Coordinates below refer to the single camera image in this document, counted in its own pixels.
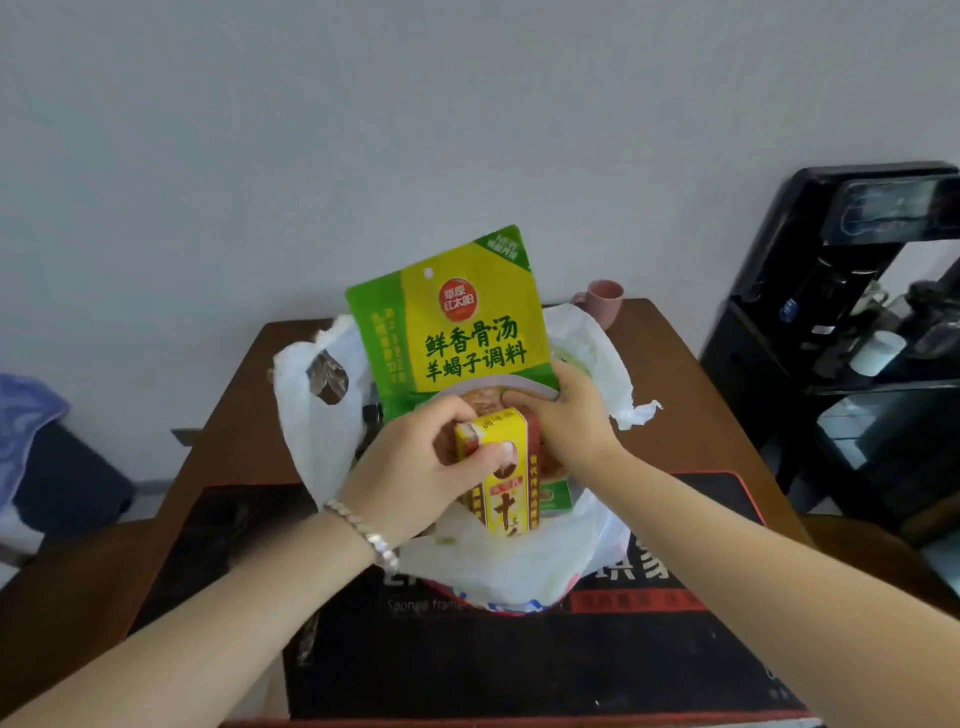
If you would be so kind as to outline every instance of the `pink mug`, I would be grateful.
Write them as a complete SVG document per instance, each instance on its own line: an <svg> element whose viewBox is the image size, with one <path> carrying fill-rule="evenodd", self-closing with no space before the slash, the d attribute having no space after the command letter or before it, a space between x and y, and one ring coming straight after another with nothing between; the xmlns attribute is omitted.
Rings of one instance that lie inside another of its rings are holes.
<svg viewBox="0 0 960 728"><path fill-rule="evenodd" d="M583 308L606 331L620 312L623 286L615 280L595 280L587 286L586 292L578 293L570 302Z"/></svg>

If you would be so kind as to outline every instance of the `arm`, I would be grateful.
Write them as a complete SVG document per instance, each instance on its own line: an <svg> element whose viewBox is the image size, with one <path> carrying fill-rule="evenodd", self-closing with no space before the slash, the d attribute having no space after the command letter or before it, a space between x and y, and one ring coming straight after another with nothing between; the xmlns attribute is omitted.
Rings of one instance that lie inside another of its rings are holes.
<svg viewBox="0 0 960 728"><path fill-rule="evenodd" d="M634 458L589 378L554 369L556 402L505 399L811 711L834 728L956 725L960 623Z"/></svg>
<svg viewBox="0 0 960 728"><path fill-rule="evenodd" d="M340 501L391 546L417 535L455 497L501 466L500 446L443 465L434 440L471 420L459 398L387 425ZM216 726L298 628L373 561L370 545L322 512L0 723L0 728Z"/></svg>

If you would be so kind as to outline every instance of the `plastic bag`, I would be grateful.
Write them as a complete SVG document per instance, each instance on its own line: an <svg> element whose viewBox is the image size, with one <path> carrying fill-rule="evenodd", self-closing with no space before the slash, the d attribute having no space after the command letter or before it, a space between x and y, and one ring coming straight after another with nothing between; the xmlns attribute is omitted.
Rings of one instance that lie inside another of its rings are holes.
<svg viewBox="0 0 960 728"><path fill-rule="evenodd" d="M638 419L630 377L603 330L575 306L547 309L544 319L551 346L590 372L620 427ZM310 392L307 371L322 351L348 376L346 394L333 405ZM319 506L339 490L363 437L361 408L371 389L370 364L349 316L337 319L316 342L287 347L274 363L283 437ZM656 411L658 405L646 406ZM621 561L629 539L627 526L590 491L570 513L543 519L536 531L511 539L491 537L463 505L453 503L429 535L400 548L400 569L474 606L537 612L563 598L582 575Z"/></svg>

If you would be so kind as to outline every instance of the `wooden table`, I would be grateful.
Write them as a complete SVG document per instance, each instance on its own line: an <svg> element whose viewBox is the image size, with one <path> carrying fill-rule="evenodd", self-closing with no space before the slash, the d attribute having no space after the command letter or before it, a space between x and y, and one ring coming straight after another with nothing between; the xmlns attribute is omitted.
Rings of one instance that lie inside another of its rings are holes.
<svg viewBox="0 0 960 728"><path fill-rule="evenodd" d="M58 554L53 566L25 569L0 593L0 665L5 676L20 675L0 685L0 715L124 639L203 488L300 482L268 372L275 353L326 325L283 321L261 329L154 519L97 534ZM625 301L609 335L630 372L634 402L663 405L647 425L619 433L626 448L671 473L738 473L770 528L810 544L773 475L653 303Z"/></svg>

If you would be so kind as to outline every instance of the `forearm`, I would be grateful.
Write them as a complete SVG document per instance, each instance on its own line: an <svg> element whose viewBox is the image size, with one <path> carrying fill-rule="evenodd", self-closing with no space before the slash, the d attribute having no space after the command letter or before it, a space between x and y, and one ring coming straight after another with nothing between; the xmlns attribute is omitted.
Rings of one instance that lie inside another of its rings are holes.
<svg viewBox="0 0 960 728"><path fill-rule="evenodd" d="M216 726L309 616L371 562L347 523L312 517L3 728Z"/></svg>
<svg viewBox="0 0 960 728"><path fill-rule="evenodd" d="M603 458L586 481L828 724L954 724L953 619L748 522L625 451Z"/></svg>

